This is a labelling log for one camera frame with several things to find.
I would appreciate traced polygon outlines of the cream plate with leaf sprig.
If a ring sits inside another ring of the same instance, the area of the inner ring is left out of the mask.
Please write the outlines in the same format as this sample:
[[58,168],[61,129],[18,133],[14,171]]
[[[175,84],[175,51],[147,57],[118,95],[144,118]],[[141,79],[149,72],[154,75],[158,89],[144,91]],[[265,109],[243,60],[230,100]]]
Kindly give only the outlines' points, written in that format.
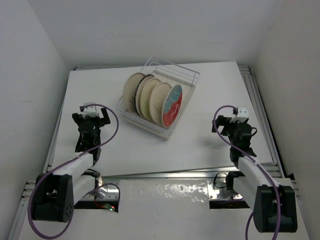
[[159,126],[162,126],[163,103],[168,96],[172,86],[167,82],[161,82],[153,89],[149,99],[149,113],[151,119]]

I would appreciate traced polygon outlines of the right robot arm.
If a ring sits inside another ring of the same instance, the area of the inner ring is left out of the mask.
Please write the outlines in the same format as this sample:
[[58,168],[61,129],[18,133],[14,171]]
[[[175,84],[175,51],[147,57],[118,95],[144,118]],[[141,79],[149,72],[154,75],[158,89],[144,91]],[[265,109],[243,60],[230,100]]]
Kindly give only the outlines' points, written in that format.
[[227,137],[229,156],[237,171],[226,177],[226,190],[242,196],[260,233],[295,233],[298,229],[293,188],[275,180],[259,163],[251,147],[254,135],[248,118],[217,116],[212,132]]

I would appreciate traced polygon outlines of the blue floral rimmed plate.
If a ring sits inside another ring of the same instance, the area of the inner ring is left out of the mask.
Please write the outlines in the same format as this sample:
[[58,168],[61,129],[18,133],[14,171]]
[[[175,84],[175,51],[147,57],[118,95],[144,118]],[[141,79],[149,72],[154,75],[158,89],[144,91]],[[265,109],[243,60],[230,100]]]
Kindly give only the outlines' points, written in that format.
[[138,116],[142,116],[141,110],[140,110],[140,95],[141,95],[141,88],[145,86],[146,80],[150,80],[154,78],[155,76],[153,74],[146,74],[138,83],[135,93],[134,93],[134,98],[133,98],[133,107],[134,111]]

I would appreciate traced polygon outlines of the cream and pink plate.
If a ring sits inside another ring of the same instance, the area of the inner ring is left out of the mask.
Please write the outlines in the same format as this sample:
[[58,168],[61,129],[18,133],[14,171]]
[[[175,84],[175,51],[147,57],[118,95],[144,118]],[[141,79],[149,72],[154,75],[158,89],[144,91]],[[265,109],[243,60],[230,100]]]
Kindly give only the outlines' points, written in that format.
[[125,82],[122,89],[123,102],[130,112],[134,112],[134,96],[138,83],[145,76],[144,73],[137,72],[132,74]]

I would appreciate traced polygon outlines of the cream and green plate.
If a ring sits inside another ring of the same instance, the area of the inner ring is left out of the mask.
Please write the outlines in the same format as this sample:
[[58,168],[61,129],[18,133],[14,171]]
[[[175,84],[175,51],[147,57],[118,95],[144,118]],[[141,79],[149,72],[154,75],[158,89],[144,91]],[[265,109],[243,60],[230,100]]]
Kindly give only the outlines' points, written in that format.
[[150,114],[150,97],[151,93],[153,92],[156,85],[161,83],[161,81],[154,77],[150,80],[146,80],[145,85],[140,89],[140,97],[139,97],[139,106],[140,106],[140,112],[142,113],[142,116],[145,117],[148,120],[151,120],[151,114]]

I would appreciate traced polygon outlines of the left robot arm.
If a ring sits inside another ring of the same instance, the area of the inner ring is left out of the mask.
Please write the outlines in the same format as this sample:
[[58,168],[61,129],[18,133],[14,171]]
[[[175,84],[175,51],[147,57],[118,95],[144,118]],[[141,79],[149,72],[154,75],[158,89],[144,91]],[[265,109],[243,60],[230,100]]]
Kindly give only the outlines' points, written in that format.
[[80,106],[80,113],[73,113],[79,138],[75,146],[76,157],[40,174],[28,206],[28,219],[67,223],[71,220],[75,204],[88,192],[98,186],[99,173],[93,167],[100,159],[101,129],[111,123],[111,109],[86,103]]

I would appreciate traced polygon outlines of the red and blue plate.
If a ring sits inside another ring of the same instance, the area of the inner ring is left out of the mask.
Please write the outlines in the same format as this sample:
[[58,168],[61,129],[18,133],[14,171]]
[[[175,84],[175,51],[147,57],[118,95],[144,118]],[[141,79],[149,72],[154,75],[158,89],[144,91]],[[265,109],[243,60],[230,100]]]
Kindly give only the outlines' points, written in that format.
[[178,116],[183,98],[183,88],[176,84],[169,91],[162,107],[161,121],[164,127],[170,127]]

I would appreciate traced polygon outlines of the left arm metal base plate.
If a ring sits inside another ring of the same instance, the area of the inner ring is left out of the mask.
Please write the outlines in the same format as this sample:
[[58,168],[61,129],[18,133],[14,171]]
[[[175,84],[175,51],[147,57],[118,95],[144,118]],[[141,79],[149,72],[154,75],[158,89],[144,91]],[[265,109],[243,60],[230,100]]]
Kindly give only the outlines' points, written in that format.
[[108,179],[103,178],[96,181],[92,176],[81,176],[73,184],[73,202],[76,204],[81,199],[87,198],[87,195],[102,201],[119,201],[121,196],[120,181],[109,179],[109,182],[107,182],[103,180]]

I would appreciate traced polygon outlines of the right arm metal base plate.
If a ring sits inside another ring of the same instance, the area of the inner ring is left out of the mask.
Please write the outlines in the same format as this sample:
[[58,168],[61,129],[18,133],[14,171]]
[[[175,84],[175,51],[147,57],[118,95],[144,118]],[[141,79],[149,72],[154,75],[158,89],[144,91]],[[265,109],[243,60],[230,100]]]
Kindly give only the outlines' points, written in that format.
[[207,193],[210,201],[240,201],[243,197],[232,191],[227,190],[227,174],[218,172],[213,178],[207,180]]

